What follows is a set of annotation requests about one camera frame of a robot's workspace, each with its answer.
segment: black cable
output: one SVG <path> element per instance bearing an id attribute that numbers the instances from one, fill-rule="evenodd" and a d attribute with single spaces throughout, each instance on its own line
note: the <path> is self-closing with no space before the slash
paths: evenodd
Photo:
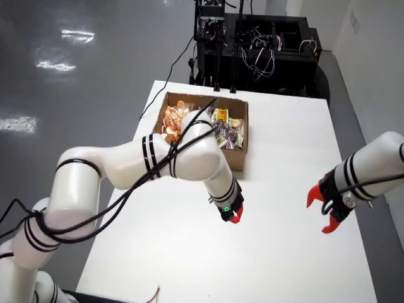
<path id="1" fill-rule="evenodd" d="M 234 6 L 233 4 L 228 3 L 227 1 L 225 1 L 225 3 L 226 3 L 228 6 L 230 6 L 231 8 L 237 9 L 237 6 Z"/>
<path id="2" fill-rule="evenodd" d="M 21 227 L 21 225 L 25 222 L 25 220 L 31 219 L 31 218 L 33 218 L 34 216 L 35 216 L 35 215 L 32 214 L 32 215 L 28 215 L 28 216 L 24 217 L 24 218 L 17 224 L 17 226 L 16 226 L 15 228 L 13 228 L 13 229 L 11 229 L 11 230 L 9 230 L 9 231 L 7 231 L 7 232 L 1 234 L 1 235 L 0 235 L 0 239 L 2 239 L 2 238 L 4 238 L 4 237 L 7 237 L 9 234 L 12 234 L 13 232 L 16 232 L 16 231 Z"/>
<path id="3" fill-rule="evenodd" d="M 173 151 L 175 152 L 177 150 L 177 147 L 179 145 L 179 143 L 181 142 L 182 138 L 184 137 L 184 135 L 188 132 L 188 129 L 194 124 L 194 122 L 197 120 L 197 118 L 202 114 L 202 112 L 204 112 L 209 106 L 211 106 L 214 102 L 217 101 L 217 98 L 214 98 L 211 102 L 209 102 L 208 104 L 206 104 L 202 109 L 199 110 L 199 112 L 191 119 L 191 121 L 189 122 L 189 124 L 187 125 L 187 127 L 183 130 L 183 132 L 181 133 L 181 135 L 179 136 L 177 142 L 172 145 L 169 149 L 169 153 L 172 153 Z M 174 178 L 176 178 L 175 176 L 175 163 L 177 161 L 177 157 L 174 157 L 174 163 L 173 163 L 173 167 L 171 167 L 171 162 L 170 162 L 170 175 Z"/>
<path id="4" fill-rule="evenodd" d="M 51 239 L 53 239 L 54 241 L 57 241 L 59 243 L 65 243 L 65 244 L 73 244 L 73 243 L 78 243 L 78 242 L 83 242 L 85 240 L 91 239 L 92 237 L 95 237 L 96 235 L 98 235 L 99 233 L 101 233 L 103 230 L 105 230 L 114 220 L 115 218 L 118 216 L 118 214 L 121 212 L 121 210 L 123 209 L 126 201 L 129 199 L 130 195 L 132 194 L 132 192 L 138 188 L 139 186 L 143 185 L 145 182 L 149 181 L 153 175 L 155 175 L 158 171 L 160 171 L 163 167 L 165 167 L 166 165 L 168 165 L 169 163 L 171 163 L 171 160 L 174 158 L 176 158 L 177 154 L 182 152 L 183 150 L 185 150 L 186 148 L 190 147 L 191 145 L 195 144 L 196 142 L 198 142 L 199 140 L 202 140 L 203 138 L 211 135 L 212 133 L 214 133 L 216 131 L 216 128 L 212 128 L 211 130 L 199 135 L 198 137 L 190 140 L 189 142 L 185 143 L 183 146 L 181 146 L 180 148 L 177 149 L 179 142 L 181 141 L 182 137 L 188 132 L 188 129 L 194 124 L 195 120 L 201 115 L 201 113 L 208 107 L 210 106 L 213 102 L 215 102 L 217 100 L 217 98 L 214 98 L 211 102 L 209 102 L 205 107 L 203 107 L 201 110 L 199 110 L 199 112 L 194 116 L 193 119 L 191 119 L 190 123 L 188 124 L 188 127 L 185 128 L 185 130 L 182 132 L 178 142 L 170 147 L 170 150 L 168 152 L 168 154 L 161 160 L 159 161 L 159 163 L 156 164 L 156 166 L 154 166 L 152 169 L 150 169 L 147 173 L 145 173 L 142 177 L 140 177 L 135 184 L 129 188 L 124 194 L 122 194 L 112 205 L 110 205 L 108 208 L 106 208 L 104 211 L 101 211 L 99 214 L 89 218 L 88 220 L 85 220 L 84 222 L 81 222 L 75 226 L 72 226 L 70 228 L 67 229 L 63 229 L 63 230 L 54 230 L 54 229 L 50 229 L 48 226 L 46 226 L 45 222 L 44 222 L 44 214 L 42 212 L 39 211 L 29 211 L 30 214 L 28 216 L 26 216 L 23 220 L 21 220 L 21 222 L 18 224 L 18 226 L 16 228 L 14 228 L 13 230 L 10 230 L 8 232 L 6 232 L 4 235 L 0 236 L 3 237 L 5 235 L 11 234 L 12 232 L 14 232 L 15 230 L 18 230 L 21 226 L 21 224 L 25 221 L 25 220 L 29 220 L 32 217 L 35 217 L 38 226 L 40 227 L 41 231 L 47 235 L 48 237 L 50 237 Z M 97 229 L 96 231 L 92 232 L 91 234 L 84 236 L 82 238 L 79 239 L 62 239 L 60 237 L 58 237 L 57 235 L 61 235 L 61 234 L 65 234 L 68 232 L 72 232 L 80 227 L 83 227 L 95 220 L 97 220 L 98 218 L 104 216 L 106 213 L 110 212 L 113 208 L 115 208 L 118 204 L 120 203 L 117 211 L 111 216 L 111 218 L 108 219 L 108 221 L 102 225 L 102 227 L 100 227 L 99 229 Z"/>
<path id="5" fill-rule="evenodd" d="M 25 207 L 25 205 L 19 200 L 19 199 L 14 199 L 10 204 L 8 205 L 6 211 L 4 212 L 3 216 L 0 218 L 0 224 L 3 222 L 4 218 L 6 218 L 6 215 L 9 213 L 9 211 L 12 209 L 13 205 L 15 203 L 18 203 L 19 206 L 25 211 L 27 214 L 31 215 L 32 211 L 30 211 L 28 208 Z"/>
<path id="6" fill-rule="evenodd" d="M 390 175 L 390 176 L 387 176 L 387 177 L 379 177 L 379 178 L 371 179 L 369 181 L 356 183 L 354 185 L 347 186 L 347 187 L 344 187 L 343 189 L 339 190 L 338 194 L 343 194 L 343 193 L 345 193 L 347 191 L 351 191 L 351 190 L 353 190 L 355 188 L 362 187 L 362 186 L 374 185 L 374 184 L 379 184 L 379 183 L 384 183 L 384 182 L 389 182 L 389 181 L 394 181 L 394 180 L 399 180 L 399 179 L 404 179 L 404 174 Z M 333 202 L 332 201 L 329 201 L 327 203 L 323 203 L 323 205 L 321 206 L 321 213 L 323 215 L 327 215 L 332 208 L 333 208 Z"/>
<path id="7" fill-rule="evenodd" d="M 177 150 L 177 153 L 180 153 L 181 151 L 183 151 L 185 148 L 191 146 L 192 144 L 194 144 L 195 142 L 203 139 L 204 137 L 209 136 L 211 133 L 213 133 L 214 131 L 216 131 L 215 128 L 205 132 L 204 134 L 192 139 L 191 141 L 187 142 L 186 144 L 184 144 L 184 146 L 182 146 L 180 149 Z M 123 209 L 126 201 L 129 199 L 131 193 L 138 188 L 139 186 L 143 185 L 145 182 L 147 182 L 151 176 L 153 174 L 155 174 L 156 171 L 160 170 L 162 167 L 166 166 L 168 163 L 170 163 L 170 161 L 172 160 L 174 155 L 167 155 L 165 158 L 163 158 L 163 160 L 161 160 L 157 166 L 155 166 L 154 168 L 150 169 L 149 172 L 147 172 L 145 175 L 143 175 L 141 178 L 139 178 L 138 181 L 136 181 L 136 183 L 130 188 L 128 189 L 120 198 L 118 198 L 118 200 L 116 202 L 114 202 L 113 205 L 111 205 L 109 208 L 107 208 L 105 211 L 102 211 L 101 213 L 99 213 L 98 215 L 95 215 L 94 217 L 86 220 L 85 222 L 81 222 L 78 225 L 75 225 L 74 227 L 70 227 L 68 229 L 64 229 L 64 230 L 54 230 L 54 229 L 50 229 L 49 227 L 46 226 L 45 222 L 44 222 L 44 218 L 42 213 L 39 213 L 39 215 L 36 217 L 37 219 L 37 223 L 38 226 L 40 227 L 41 231 L 47 235 L 48 237 L 50 237 L 52 240 L 54 241 L 58 241 L 60 243 L 64 243 L 64 244 L 73 244 L 73 243 L 79 243 L 79 242 L 83 242 L 86 241 L 88 239 L 91 239 L 92 237 L 95 237 L 96 235 L 98 235 L 99 233 L 101 233 L 103 230 L 105 230 L 114 220 L 115 218 L 118 216 L 118 214 L 121 212 L 121 210 Z M 79 239 L 62 239 L 59 237 L 56 237 L 56 234 L 65 234 L 66 232 L 69 231 L 73 231 L 76 230 L 94 220 L 96 220 L 97 218 L 101 217 L 102 215 L 104 215 L 105 213 L 111 211 L 111 209 L 113 209 L 113 207 L 117 206 L 119 204 L 119 202 L 121 202 L 121 199 L 123 197 L 123 201 L 121 203 L 121 205 L 119 205 L 117 211 L 111 216 L 111 218 L 102 225 L 102 227 L 100 227 L 98 230 L 92 232 L 91 234 L 84 236 L 82 238 Z"/>
<path id="8" fill-rule="evenodd" d="M 6 252 L 5 254 L 0 254 L 0 259 L 10 258 L 10 257 L 13 257 L 13 256 L 14 256 L 14 254 L 12 252 Z"/>
<path id="9" fill-rule="evenodd" d="M 192 38 L 191 38 L 190 41 L 188 42 L 187 47 L 184 49 L 184 51 L 181 52 L 181 55 L 179 55 L 179 57 L 177 58 L 177 60 L 175 60 L 175 62 L 171 65 L 170 73 L 169 73 L 169 76 L 167 77 L 167 81 L 165 82 L 164 87 L 163 87 L 161 90 L 158 91 L 158 93 L 154 96 L 154 98 L 153 98 L 153 100 L 150 102 L 150 104 L 147 105 L 147 107 L 146 107 L 145 110 L 143 111 L 142 115 L 140 115 L 139 121 L 140 121 L 140 119 L 143 117 L 143 115 L 145 114 L 145 112 L 147 111 L 147 109 L 151 106 L 151 104 L 154 103 L 154 101 L 156 100 L 157 96 L 158 96 L 163 90 L 165 90 L 165 87 L 167 86 L 167 83 L 169 82 L 170 77 L 171 77 L 172 68 L 173 68 L 174 65 L 179 61 L 179 59 L 182 57 L 182 55 L 187 51 L 187 49 L 188 49 L 188 47 L 189 47 L 189 44 L 191 44 L 191 42 L 192 42 L 193 39 L 194 39 L 194 36 L 192 36 Z"/>
<path id="10" fill-rule="evenodd" d="M 338 191 L 338 194 L 343 194 L 343 193 L 345 193 L 347 191 L 350 191 L 351 189 L 355 189 L 355 188 L 362 187 L 362 186 L 379 184 L 379 183 L 384 183 L 384 182 L 389 182 L 389 181 L 394 181 L 394 180 L 399 180 L 399 179 L 404 179 L 404 174 L 389 175 L 387 177 L 379 177 L 379 178 L 371 179 L 369 181 L 356 183 L 354 185 L 347 186 L 347 187 L 345 187 L 343 189 L 340 189 Z"/>

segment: wire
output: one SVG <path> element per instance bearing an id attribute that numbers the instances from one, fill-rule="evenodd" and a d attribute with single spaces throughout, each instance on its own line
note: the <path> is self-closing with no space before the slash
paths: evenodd
<path id="1" fill-rule="evenodd" d="M 271 70 L 271 72 L 270 72 L 269 74 L 266 74 L 266 69 L 267 69 L 268 66 L 270 65 L 270 62 L 271 62 L 271 61 L 272 61 L 272 70 Z M 264 75 L 264 74 L 266 74 L 266 75 L 264 75 L 264 77 L 270 77 L 270 76 L 272 76 L 274 70 L 275 70 L 275 57 L 274 57 L 274 55 L 273 55 L 273 50 L 271 50 L 271 57 L 270 57 L 270 59 L 268 60 L 268 63 L 266 64 L 266 67 L 265 67 L 264 71 L 261 72 L 261 74 L 258 76 L 258 78 L 255 79 L 255 81 L 258 81 L 258 80 L 260 79 L 260 77 L 262 77 L 262 75 Z"/>
<path id="2" fill-rule="evenodd" d="M 369 181 L 356 183 L 354 185 L 347 186 L 347 187 L 344 187 L 343 189 L 340 189 L 338 191 L 338 194 L 343 194 L 343 193 L 345 193 L 347 191 L 350 191 L 350 190 L 358 188 L 358 187 L 363 187 L 363 186 L 373 185 L 373 184 L 379 184 L 379 183 L 384 183 L 384 182 L 389 182 L 389 181 L 394 181 L 394 180 L 399 180 L 399 179 L 404 179 L 404 174 L 389 175 L 387 177 L 374 178 L 374 179 L 371 179 Z"/>
<path id="3" fill-rule="evenodd" d="M 399 180 L 399 179 L 404 179 L 404 174 L 390 175 L 390 176 L 387 176 L 387 177 L 374 178 L 374 179 L 371 179 L 369 181 L 360 182 L 360 183 L 357 183 L 357 184 L 354 184 L 354 185 L 351 185 L 351 186 L 344 187 L 343 189 L 340 189 L 338 191 L 338 194 L 343 194 L 343 193 L 345 193 L 347 191 L 351 191 L 351 190 L 353 190 L 355 188 L 358 188 L 358 187 L 363 187 L 363 186 L 367 186 L 367 185 L 374 185 L 374 184 L 379 184 L 379 183 L 384 183 L 384 182 L 389 182 L 389 181 L 394 181 L 394 180 Z M 332 202 L 332 201 L 329 201 L 327 203 L 323 203 L 323 205 L 321 205 L 321 213 L 323 215 L 327 215 L 330 212 L 330 210 L 333 208 L 333 206 L 334 206 L 334 202 Z"/>
<path id="4" fill-rule="evenodd" d="M 310 44 L 310 47 L 311 47 L 311 42 L 314 42 L 314 43 L 316 44 L 316 46 L 315 46 L 315 48 L 314 48 L 314 50 L 313 50 L 313 53 L 315 53 L 316 50 L 317 50 L 317 42 L 316 42 L 315 40 L 313 40 L 313 39 L 310 39 L 310 40 L 303 40 L 302 43 L 300 43 L 300 45 L 299 45 L 299 52 L 300 52 L 300 48 L 302 47 L 302 44 L 303 44 L 303 43 L 306 43 L 306 42 L 308 42 L 308 43 Z"/>
<path id="5" fill-rule="evenodd" d="M 154 299 L 156 299 L 156 303 L 157 303 L 159 293 L 160 293 L 160 286 L 157 287 L 157 290 L 156 290 L 154 296 L 149 301 L 147 301 L 146 303 L 152 303 L 154 301 Z"/>
<path id="6" fill-rule="evenodd" d="M 257 65 L 258 59 L 259 59 L 261 53 L 263 52 L 263 50 L 264 50 L 264 47 L 261 49 L 261 52 L 259 52 L 258 57 L 257 57 L 257 59 L 255 60 L 255 64 L 254 64 L 254 65 Z"/>
<path id="7" fill-rule="evenodd" d="M 24 217 L 24 218 L 17 224 L 17 226 L 16 226 L 15 228 L 13 228 L 13 229 L 11 229 L 11 230 L 9 230 L 9 231 L 7 231 L 7 232 L 1 234 L 1 235 L 0 235 L 0 239 L 2 239 L 2 238 L 4 238 L 4 237 L 7 237 L 9 234 L 12 234 L 13 232 L 16 232 L 16 231 L 21 227 L 22 223 L 24 223 L 25 220 L 31 219 L 31 218 L 33 218 L 34 216 L 35 216 L 35 215 L 32 214 L 32 215 L 29 215 L 29 216 Z"/>
<path id="8" fill-rule="evenodd" d="M 0 259 L 10 258 L 10 257 L 13 257 L 13 256 L 14 256 L 14 254 L 12 252 L 6 252 L 5 254 L 0 254 Z"/>
<path id="9" fill-rule="evenodd" d="M 195 42 L 194 50 L 192 51 L 192 59 L 194 59 L 194 61 L 195 61 L 195 48 L 196 48 L 196 45 L 197 45 L 197 44 L 198 44 L 198 41 Z"/>
<path id="10" fill-rule="evenodd" d="M 237 6 L 234 6 L 233 4 L 228 3 L 227 1 L 225 1 L 225 3 L 226 3 L 228 6 L 230 6 L 231 8 L 237 9 Z"/>
<path id="11" fill-rule="evenodd" d="M 182 55 L 187 51 L 187 49 L 188 49 L 188 47 L 189 47 L 189 44 L 191 44 L 191 42 L 192 42 L 193 39 L 194 39 L 194 36 L 192 36 L 192 38 L 191 38 L 190 41 L 188 42 L 187 47 L 184 49 L 184 51 L 181 52 L 181 55 L 179 55 L 179 57 L 177 58 L 177 60 L 175 60 L 174 63 L 171 65 L 170 73 L 169 73 L 169 76 L 167 77 L 167 81 L 165 82 L 164 87 L 163 87 L 161 90 L 158 91 L 158 93 L 154 96 L 154 98 L 153 98 L 153 100 L 150 102 L 150 104 L 147 105 L 147 107 L 146 107 L 145 110 L 143 111 L 142 115 L 140 115 L 139 121 L 140 121 L 140 119 L 143 117 L 143 115 L 145 114 L 145 112 L 148 110 L 148 108 L 151 106 L 151 104 L 154 103 L 154 101 L 156 100 L 157 96 L 158 96 L 163 90 L 165 90 L 165 87 L 167 86 L 167 83 L 169 82 L 170 77 L 171 77 L 172 68 L 173 68 L 174 65 L 179 61 L 179 59 L 182 57 Z"/>
<path id="12" fill-rule="evenodd" d="M 208 105 L 206 105 L 204 108 L 202 108 L 195 116 L 193 119 L 191 119 L 190 123 L 188 124 L 188 126 L 185 128 L 185 130 L 182 132 L 181 136 L 179 137 L 179 140 L 177 141 L 177 143 L 174 146 L 170 147 L 170 150 L 167 154 L 167 156 L 165 156 L 161 161 L 159 161 L 159 163 L 156 164 L 156 166 L 154 166 L 152 169 L 150 169 L 147 173 L 145 173 L 142 177 L 140 177 L 135 184 L 129 188 L 124 194 L 122 194 L 112 205 L 110 205 L 108 208 L 106 208 L 104 211 L 101 211 L 99 214 L 89 218 L 88 220 L 85 220 L 84 222 L 81 222 L 75 226 L 72 226 L 70 228 L 67 229 L 62 229 L 62 230 L 55 230 L 55 229 L 51 229 L 48 226 L 46 226 L 45 222 L 44 222 L 44 216 L 43 213 L 41 212 L 35 212 L 32 216 L 35 217 L 39 228 L 41 229 L 41 231 L 48 237 L 50 237 L 52 240 L 54 241 L 58 241 L 60 243 L 64 243 L 64 244 L 73 244 L 73 243 L 79 243 L 79 242 L 83 242 L 85 240 L 91 239 L 92 237 L 95 237 L 96 235 L 98 235 L 99 233 L 101 233 L 103 230 L 105 230 L 114 220 L 115 218 L 118 216 L 118 214 L 121 212 L 121 210 L 123 209 L 126 201 L 129 199 L 130 195 L 132 194 L 132 192 L 138 188 L 139 186 L 143 185 L 145 182 L 149 181 L 153 175 L 155 175 L 158 171 L 160 171 L 163 167 L 165 167 L 167 164 L 171 165 L 171 160 L 174 159 L 174 167 L 175 167 L 175 158 L 176 155 L 178 155 L 180 152 L 182 152 L 183 150 L 185 150 L 186 148 L 190 147 L 191 145 L 195 144 L 196 142 L 198 142 L 199 140 L 202 140 L 203 138 L 211 135 L 212 133 L 214 133 L 216 131 L 217 128 L 212 128 L 211 130 L 199 135 L 198 137 L 190 140 L 189 142 L 183 144 L 178 150 L 178 144 L 181 141 L 182 137 L 187 133 L 188 129 L 194 124 L 194 121 L 200 116 L 200 114 L 208 107 L 210 106 L 213 102 L 217 101 L 217 98 L 214 98 L 211 102 L 208 103 Z M 82 238 L 78 238 L 78 239 L 63 239 L 58 237 L 57 235 L 61 235 L 61 234 L 65 234 L 68 232 L 72 232 L 78 228 L 81 228 L 93 221 L 95 221 L 96 219 L 104 216 L 106 213 L 110 212 L 113 208 L 115 208 L 117 205 L 119 205 L 118 209 L 116 210 L 116 212 L 111 216 L 110 219 L 108 219 L 108 221 L 102 225 L 102 227 L 100 227 L 99 229 L 97 229 L 96 231 L 92 232 L 91 234 L 88 234 Z"/>
<path id="13" fill-rule="evenodd" d="M 10 204 L 8 205 L 6 211 L 0 218 L 0 224 L 3 222 L 4 218 L 6 218 L 6 215 L 9 213 L 9 211 L 12 209 L 13 205 L 15 203 L 18 203 L 18 205 L 25 211 L 27 214 L 31 215 L 32 211 L 30 211 L 28 208 L 25 207 L 25 205 L 19 200 L 19 199 L 14 199 Z"/>

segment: white tabletop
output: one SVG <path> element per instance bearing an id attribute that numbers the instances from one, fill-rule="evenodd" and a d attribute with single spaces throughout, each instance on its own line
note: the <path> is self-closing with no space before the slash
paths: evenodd
<path id="1" fill-rule="evenodd" d="M 354 212 L 324 235 L 321 203 L 306 209 L 308 190 L 341 161 L 326 101 L 178 83 L 165 91 L 249 102 L 246 165 L 235 174 L 241 222 L 223 222 L 201 182 L 149 182 L 96 238 L 77 291 L 146 302 L 160 284 L 161 303 L 376 302 Z M 165 91 L 135 139 L 151 133 Z"/>

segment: black stripe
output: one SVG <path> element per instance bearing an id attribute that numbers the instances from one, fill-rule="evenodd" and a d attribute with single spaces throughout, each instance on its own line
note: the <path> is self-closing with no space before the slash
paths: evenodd
<path id="1" fill-rule="evenodd" d="M 43 246 L 44 248 L 58 248 L 61 244 L 46 244 L 43 243 L 41 240 L 39 240 L 34 234 L 33 231 L 31 229 L 31 223 L 29 220 L 27 220 L 27 227 L 28 227 L 28 232 L 32 238 L 32 240 L 34 240 L 38 245 Z"/>
<path id="2" fill-rule="evenodd" d="M 157 165 L 156 161 L 156 155 L 154 154 L 154 146 L 153 146 L 153 134 L 149 135 L 149 149 L 150 149 L 150 155 L 151 155 L 151 161 L 153 162 L 153 167 Z M 156 172 L 156 176 L 158 178 L 161 178 L 162 176 L 160 175 L 160 171 Z"/>
<path id="3" fill-rule="evenodd" d="M 401 159 L 402 159 L 403 162 L 404 162 L 404 153 L 403 153 L 403 150 L 404 150 L 404 143 L 400 145 L 400 157 L 401 157 Z"/>
<path id="4" fill-rule="evenodd" d="M 199 123 L 207 124 L 207 125 L 209 125 L 211 128 L 213 128 L 212 124 L 209 123 L 209 122 L 206 121 L 206 120 L 197 120 L 197 121 L 194 121 L 191 126 L 194 126 L 195 124 L 199 124 Z M 172 161 L 172 167 L 171 167 L 171 161 L 170 161 L 170 166 L 169 166 L 169 168 L 170 168 L 170 175 L 171 175 L 171 177 L 173 177 L 173 178 L 177 178 L 177 174 L 175 173 L 175 165 L 176 165 L 176 163 L 177 163 L 177 153 L 174 154 L 174 161 Z"/>
<path id="5" fill-rule="evenodd" d="M 28 234 L 28 230 L 27 230 L 27 221 L 25 221 L 25 223 L 24 223 L 24 233 L 25 233 L 25 237 L 27 238 L 30 245 L 33 248 L 35 248 L 37 251 L 40 251 L 42 253 L 50 253 L 51 251 L 55 251 L 57 249 L 57 248 L 51 249 L 51 250 L 43 249 L 43 248 L 39 247 L 38 245 L 36 245 L 34 242 L 32 242 L 32 240 L 31 240 L 31 238 L 30 238 L 30 236 Z"/>
<path id="6" fill-rule="evenodd" d="M 52 278 L 52 281 L 53 281 L 53 294 L 52 294 L 52 298 L 50 300 L 50 303 L 56 303 L 56 299 L 55 299 L 56 298 L 56 283 L 53 280 L 53 278 Z"/>
<path id="7" fill-rule="evenodd" d="M 207 124 L 207 125 L 209 125 L 211 128 L 213 128 L 212 123 L 210 123 L 210 122 L 208 122 L 208 121 L 206 121 L 206 120 L 197 120 L 197 121 L 195 121 L 192 125 L 194 126 L 195 124 L 199 124 L 199 123 Z"/>
<path id="8" fill-rule="evenodd" d="M 56 295 L 55 295 L 55 303 L 56 303 L 57 302 L 57 297 L 59 296 L 59 288 L 57 287 L 56 283 L 55 283 L 55 288 L 56 288 Z"/>
<path id="9" fill-rule="evenodd" d="M 143 148 L 143 158 L 145 159 L 146 169 L 149 172 L 150 171 L 150 164 L 149 164 L 149 158 L 147 157 L 146 137 L 142 138 L 141 144 L 142 144 L 142 148 Z"/>
<path id="10" fill-rule="evenodd" d="M 350 159 L 350 158 L 347 158 L 346 161 L 345 161 L 345 163 L 343 164 L 343 175 L 345 176 L 345 182 L 347 183 L 347 186 L 351 186 L 351 185 L 352 185 L 352 184 L 351 184 L 351 181 L 349 180 L 349 177 L 348 177 L 348 161 L 349 161 L 349 159 Z M 351 192 L 353 193 L 353 195 L 354 195 L 356 198 L 358 198 L 358 199 L 360 199 L 360 200 L 364 200 L 364 199 L 362 199 L 362 198 L 359 196 L 359 194 L 356 192 L 355 189 L 351 189 Z"/>
<path id="11" fill-rule="evenodd" d="M 350 167 L 350 170 L 351 170 L 352 179 L 353 179 L 354 183 L 358 184 L 359 181 L 358 181 L 358 178 L 356 178 L 355 169 L 354 169 L 354 156 L 355 156 L 355 154 L 356 153 L 354 153 L 351 156 L 349 167 Z M 357 189 L 364 195 L 365 198 L 367 198 L 367 199 L 376 199 L 375 196 L 372 196 L 371 194 L 369 194 L 362 186 L 359 186 Z"/>
<path id="12" fill-rule="evenodd" d="M 232 185 L 230 186 L 230 189 L 227 191 L 227 193 L 225 193 L 223 196 L 217 197 L 217 198 L 211 195 L 212 199 L 214 199 L 216 202 L 226 201 L 229 198 L 229 196 L 231 196 L 233 194 L 234 189 L 235 189 L 234 185 L 235 185 L 235 182 L 234 182 L 234 178 L 233 178 Z"/>
<path id="13" fill-rule="evenodd" d="M 69 163 L 82 163 L 82 164 L 88 165 L 88 166 L 92 167 L 93 169 L 95 169 L 97 174 L 101 177 L 100 169 L 93 162 L 88 161 L 86 159 L 81 159 L 81 158 L 72 158 L 72 159 L 67 159 L 67 160 L 63 161 L 62 163 L 60 163 L 57 166 L 56 171 L 58 169 L 60 169 L 62 166 L 65 166 L 66 164 L 69 164 Z"/>

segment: black metal frame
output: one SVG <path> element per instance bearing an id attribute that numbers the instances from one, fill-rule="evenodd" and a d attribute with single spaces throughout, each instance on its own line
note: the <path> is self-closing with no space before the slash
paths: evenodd
<path id="1" fill-rule="evenodd" d="M 250 90 L 264 93 L 277 93 L 280 89 L 292 91 L 290 94 L 302 95 L 299 91 L 307 91 L 307 88 L 313 86 L 314 76 L 317 71 L 318 59 L 321 55 L 321 43 L 318 39 L 315 28 L 309 28 L 307 19 L 303 17 L 285 17 L 285 16 L 261 16 L 261 15 L 242 15 L 241 22 L 238 22 L 239 14 L 225 14 L 225 26 L 227 34 L 223 42 L 226 46 L 222 51 L 222 60 L 220 69 L 230 71 L 230 74 L 220 73 L 219 84 L 223 88 L 229 88 L 232 92 L 235 89 Z M 275 72 L 269 78 L 261 78 L 256 83 L 248 79 L 248 72 L 244 64 L 239 64 L 240 51 L 238 50 L 239 41 L 237 32 L 245 31 L 252 24 L 263 24 L 268 33 L 273 36 L 273 45 L 276 45 L 276 34 L 285 35 L 287 41 L 290 41 L 288 28 L 295 31 L 292 47 L 285 45 L 281 51 L 274 50 Z M 316 53 L 313 54 L 309 44 L 303 44 L 299 52 L 299 44 L 302 40 L 314 39 L 317 42 Z M 256 59 L 259 50 L 246 49 L 246 54 L 251 59 Z M 212 70 L 213 56 L 217 55 L 217 49 L 213 44 L 198 44 L 198 68 L 205 76 L 205 85 L 210 86 L 210 77 L 213 79 Z M 264 50 L 260 56 L 260 62 L 268 62 L 271 56 L 269 50 Z"/>

